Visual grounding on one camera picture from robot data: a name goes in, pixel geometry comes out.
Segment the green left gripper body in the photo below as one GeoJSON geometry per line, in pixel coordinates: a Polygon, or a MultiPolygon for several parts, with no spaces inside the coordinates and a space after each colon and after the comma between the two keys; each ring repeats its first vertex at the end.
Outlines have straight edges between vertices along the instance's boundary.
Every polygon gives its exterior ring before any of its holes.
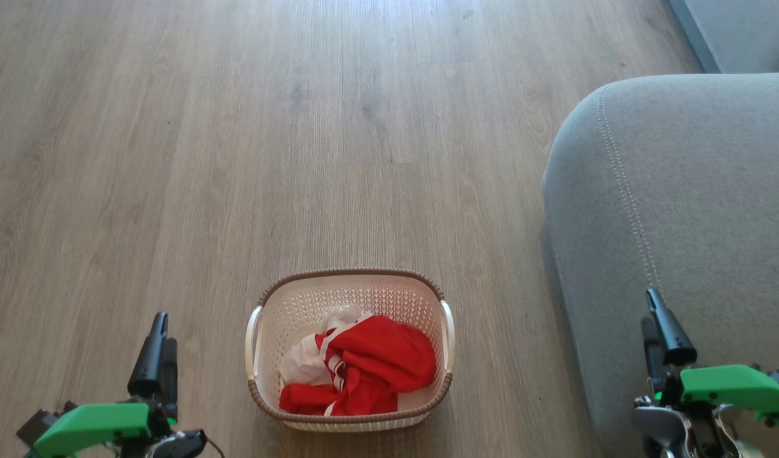
{"type": "Polygon", "coordinates": [[[40,457],[78,457],[105,446],[118,457],[146,457],[153,445],[173,434],[177,407],[154,398],[87,403],[65,410],[32,441],[40,457]]]}

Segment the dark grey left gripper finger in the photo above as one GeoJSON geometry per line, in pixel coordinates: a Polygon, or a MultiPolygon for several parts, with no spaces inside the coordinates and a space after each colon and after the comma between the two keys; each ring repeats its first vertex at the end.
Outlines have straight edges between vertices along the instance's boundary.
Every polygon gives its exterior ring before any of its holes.
{"type": "Polygon", "coordinates": [[[169,317],[165,312],[154,316],[153,325],[139,352],[128,380],[128,394],[153,398],[163,393],[163,350],[168,339],[169,317]]]}
{"type": "Polygon", "coordinates": [[[159,384],[158,402],[162,404],[170,420],[178,420],[177,340],[174,338],[168,338],[163,342],[159,384]]]}

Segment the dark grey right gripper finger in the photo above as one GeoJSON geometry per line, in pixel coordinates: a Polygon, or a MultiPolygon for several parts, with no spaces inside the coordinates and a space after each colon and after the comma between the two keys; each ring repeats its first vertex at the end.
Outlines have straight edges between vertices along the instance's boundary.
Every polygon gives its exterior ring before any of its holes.
{"type": "Polygon", "coordinates": [[[661,338],[656,322],[651,316],[645,316],[641,321],[643,337],[643,353],[649,382],[662,382],[666,374],[661,338]]]}
{"type": "Polygon", "coordinates": [[[666,305],[657,289],[646,290],[652,327],[661,350],[661,362],[665,366],[687,366],[697,362],[698,352],[683,330],[677,316],[666,305]]]}

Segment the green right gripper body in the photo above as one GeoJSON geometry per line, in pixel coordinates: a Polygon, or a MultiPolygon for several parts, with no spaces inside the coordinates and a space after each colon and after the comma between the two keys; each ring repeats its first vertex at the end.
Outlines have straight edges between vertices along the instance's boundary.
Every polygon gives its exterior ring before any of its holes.
{"type": "Polygon", "coordinates": [[[650,399],[657,406],[686,412],[694,405],[730,404],[753,412],[755,422],[779,426],[779,369],[765,372],[741,364],[691,367],[666,374],[652,389],[650,399]]]}

